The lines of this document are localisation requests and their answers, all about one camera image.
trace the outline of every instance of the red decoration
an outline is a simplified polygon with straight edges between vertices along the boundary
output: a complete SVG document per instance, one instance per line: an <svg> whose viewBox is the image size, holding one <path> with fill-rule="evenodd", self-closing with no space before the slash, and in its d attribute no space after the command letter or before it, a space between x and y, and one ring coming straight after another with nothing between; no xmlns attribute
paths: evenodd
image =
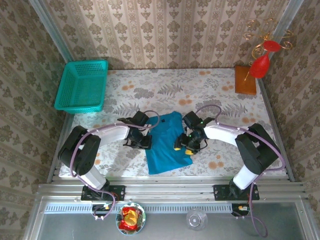
<svg viewBox="0 0 320 240"><path fill-rule="evenodd" d="M277 43L276 41L265 41L263 43L263 47L265 50L269 52L278 52L281 49L281 45Z"/></svg>
<svg viewBox="0 0 320 240"><path fill-rule="evenodd" d="M249 73L256 79L263 78L269 69L270 60L269 60L269 51L265 55L258 57L250 67Z"/></svg>

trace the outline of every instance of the floral tablecloth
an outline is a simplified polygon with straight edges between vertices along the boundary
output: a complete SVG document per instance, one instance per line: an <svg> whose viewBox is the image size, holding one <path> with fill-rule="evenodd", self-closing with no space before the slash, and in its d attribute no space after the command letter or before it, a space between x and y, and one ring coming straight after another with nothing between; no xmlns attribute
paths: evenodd
<svg viewBox="0 0 320 240"><path fill-rule="evenodd" d="M160 115L177 111L184 116L204 105L216 104L222 107L221 123L234 126L259 123L274 139L259 85L256 96L237 94L234 88L235 71L230 68L112 70L107 76L103 111L76 114L72 128L77 125L95 128L114 123L120 117L132 117L138 110L154 110ZM208 107L198 115L205 119L214 117L217 111ZM145 151L124 147L123 143L116 141L100 147L94 163L97 169L105 176L148 176ZM243 166L238 148L218 140L209 140L208 147L191 158L193 164L159 176L231 177ZM277 160L271 167L280 164ZM285 171L268 173L285 174ZM61 166L59 176L70 177L65 165Z"/></svg>

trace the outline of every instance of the gold wire decoration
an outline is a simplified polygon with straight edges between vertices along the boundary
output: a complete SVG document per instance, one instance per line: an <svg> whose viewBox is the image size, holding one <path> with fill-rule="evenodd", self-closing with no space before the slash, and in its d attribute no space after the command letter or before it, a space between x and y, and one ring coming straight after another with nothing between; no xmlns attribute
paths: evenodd
<svg viewBox="0 0 320 240"><path fill-rule="evenodd" d="M277 26L277 21L273 18L265 18L262 20L264 22L264 26L263 28L264 29L267 29L267 30L264 30L261 28L261 24L258 20L258 18L256 19L251 19L251 20L248 20L246 22L246 26L250 29L250 28L254 28L255 25L257 26L257 28L259 29L259 32L258 34L256 33L253 33L251 31L246 31L244 34L243 34L243 37L246 39L246 40L251 40L253 37L257 37L259 39L262 39L262 42L259 43L258 45L256 45L253 49L252 49L252 52L251 52L251 55L252 57L256 60L258 57L260 57L264 51L266 51L266 49L264 48L264 42L265 41L270 41L270 40L275 40L276 38L274 38L274 36L272 35L272 32L276 29L276 26ZM294 35L294 33L290 30L285 30L284 31L284 35L283 37L280 38L281 39L287 39L287 38L291 38L292 36ZM289 41L284 41L282 42L281 44L281 47L283 49L292 49L293 45L291 42ZM249 62L249 65L251 66L253 64L254 61L250 61Z"/></svg>

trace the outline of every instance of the snack package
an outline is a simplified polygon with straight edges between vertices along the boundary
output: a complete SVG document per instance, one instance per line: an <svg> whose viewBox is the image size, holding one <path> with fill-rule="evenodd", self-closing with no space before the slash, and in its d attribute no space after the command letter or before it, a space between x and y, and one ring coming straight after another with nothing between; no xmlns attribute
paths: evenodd
<svg viewBox="0 0 320 240"><path fill-rule="evenodd" d="M123 219L119 224L119 229L134 231L137 229L140 211L134 207L122 208Z"/></svg>

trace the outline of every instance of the purple cable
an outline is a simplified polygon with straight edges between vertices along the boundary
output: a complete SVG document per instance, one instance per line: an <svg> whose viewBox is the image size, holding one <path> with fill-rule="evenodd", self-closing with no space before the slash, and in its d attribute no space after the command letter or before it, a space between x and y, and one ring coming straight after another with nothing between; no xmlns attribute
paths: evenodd
<svg viewBox="0 0 320 240"><path fill-rule="evenodd" d="M205 105L205 106L202 106L201 108L199 108L195 113L198 113L200 110L204 109L204 108L207 108L207 107L217 107L219 109L219 112L218 114L215 116L214 120L216 122L217 125L219 126L222 126L226 129L230 129L230 130L236 130L236 131L243 131L247 134L250 134L251 136L257 138L258 140L262 141L263 143L265 143L269 148L271 148L274 153L278 156L278 158L281 160L282 162L282 166L281 167L278 167L278 168L272 168L272 169L266 169L265 172L273 172L273 171L281 171L283 169L285 169L286 167L286 161L284 159L284 157L281 155L281 153L271 144L269 143L267 140L265 140L264 138L260 137L259 135L255 134L254 132L251 132L247 129L244 129L244 128L241 128L241 127L236 127L236 126L230 126L230 125L226 125L226 124L221 124L218 122L218 116L221 114L222 112L222 109L220 106L218 105L215 105L215 104L208 104L208 105ZM255 181L257 181L260 177L261 177L262 174L260 174L256 179ZM253 194L253 189L254 189L254 183L251 183L251 187L250 187L250 194L249 194L249 208L250 208L250 216L251 216L251 221L252 221L252 224L253 224L253 227L255 229L255 231L258 233L258 235L262 238L266 238L268 237L268 229L265 225L265 223L260 220L259 218L255 217L254 216L254 213L253 213L253 202L252 202L252 194ZM256 223L255 223L255 220L257 220L259 223L261 223L261 225L264 227L265 229L265 235L262 235L258 229L257 229L257 226L256 226Z"/></svg>
<svg viewBox="0 0 320 240"><path fill-rule="evenodd" d="M133 127L133 128L138 128L138 129L152 129L152 128L156 127L156 126L159 124L159 122L160 122L160 116L159 116L159 114L158 114L156 111L147 110L147 111L145 111L144 113L155 113L156 116L158 117L158 121L156 122L156 124L155 124L155 125L152 125L152 126L139 126L139 125L134 125L134 124L114 123L114 124L108 124L108 125L105 125L105 126L98 127L97 129L93 129L93 130L91 130L91 131L88 131L86 134L84 134L84 135L80 138L80 140L79 140L79 142L77 143L77 145L75 146L74 151L73 151L73 154L72 154L72 156L71 156L70 167L69 167L69 168L70 168L70 174L71 174L71 176L72 176L73 178L75 178L75 177L78 176L77 174L74 174L74 172L73 172L74 162L75 162L75 158L76 158L77 151L78 151L81 143L85 140L85 138L86 138L87 136L89 136L89 135L92 134L92 133L98 132L98 131L100 131L100 130L108 129L108 128L111 128L111 127L114 127L114 126L116 126L116 127L117 127L117 126L118 126L118 127L121 127L121 126L123 126L123 127ZM112 206L111 206L111 208L110 208L110 211L109 211L106 215L104 215L104 218L107 217L107 216L112 212L112 210L113 210L114 207L115 207L115 204L116 204L115 196L114 196L111 192L109 192L109 191L104 191L104 190L100 190L100 189L94 188L93 186L89 185L86 181L84 181L84 180L83 180L81 177L79 177L79 176L78 176L78 178L80 179L81 182L83 182L86 186L88 186L88 188L90 188L92 191L99 192L99 193L104 193L104 194L108 194L108 195L112 196Z"/></svg>

